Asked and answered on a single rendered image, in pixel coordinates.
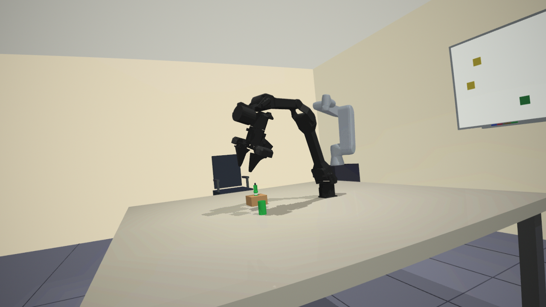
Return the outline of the tan square block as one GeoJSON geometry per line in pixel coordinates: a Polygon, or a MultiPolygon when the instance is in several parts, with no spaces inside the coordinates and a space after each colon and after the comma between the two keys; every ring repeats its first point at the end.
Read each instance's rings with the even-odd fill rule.
{"type": "Polygon", "coordinates": [[[246,196],[246,205],[255,207],[258,206],[258,201],[265,200],[266,205],[267,203],[267,195],[265,194],[258,194],[257,196],[254,195],[248,195],[246,196]]]}

